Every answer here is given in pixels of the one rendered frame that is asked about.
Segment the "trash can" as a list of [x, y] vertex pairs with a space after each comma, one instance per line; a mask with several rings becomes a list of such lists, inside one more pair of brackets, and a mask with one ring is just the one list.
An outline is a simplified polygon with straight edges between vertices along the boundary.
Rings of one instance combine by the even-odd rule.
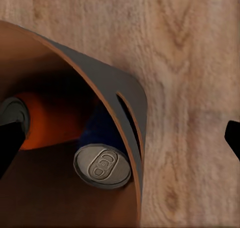
[[[129, 73], [0, 20], [0, 103], [23, 92], [92, 99], [96, 93], [125, 144], [132, 174], [118, 188], [76, 172], [77, 141], [20, 150], [0, 180], [0, 228], [140, 228], [148, 101]], [[131, 124], [118, 100], [125, 102]]]

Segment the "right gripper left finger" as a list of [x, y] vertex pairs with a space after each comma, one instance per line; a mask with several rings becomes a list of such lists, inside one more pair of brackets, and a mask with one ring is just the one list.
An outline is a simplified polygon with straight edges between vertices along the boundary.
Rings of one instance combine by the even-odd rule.
[[25, 137], [21, 121], [0, 126], [0, 180], [25, 141]]

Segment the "can of soda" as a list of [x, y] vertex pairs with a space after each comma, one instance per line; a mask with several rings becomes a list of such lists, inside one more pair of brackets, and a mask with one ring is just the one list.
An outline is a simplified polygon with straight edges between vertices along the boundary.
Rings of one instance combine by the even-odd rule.
[[93, 110], [96, 109], [97, 105], [99, 104], [99, 102], [101, 101], [101, 99], [98, 97], [98, 95], [95, 93], [90, 101], [90, 104], [93, 108]]
[[[117, 94], [138, 147], [139, 135], [131, 113]], [[93, 112], [75, 148], [73, 166], [87, 183], [105, 189], [125, 185], [133, 172], [121, 134], [102, 101]]]
[[25, 141], [20, 150], [79, 141], [94, 112], [90, 101], [71, 96], [19, 93], [0, 103], [0, 126], [22, 122]]

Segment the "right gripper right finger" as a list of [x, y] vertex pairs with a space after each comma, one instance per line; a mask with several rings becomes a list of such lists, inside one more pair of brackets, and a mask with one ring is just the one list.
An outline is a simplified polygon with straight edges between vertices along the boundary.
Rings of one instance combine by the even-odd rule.
[[229, 121], [225, 131], [225, 140], [240, 160], [240, 122]]

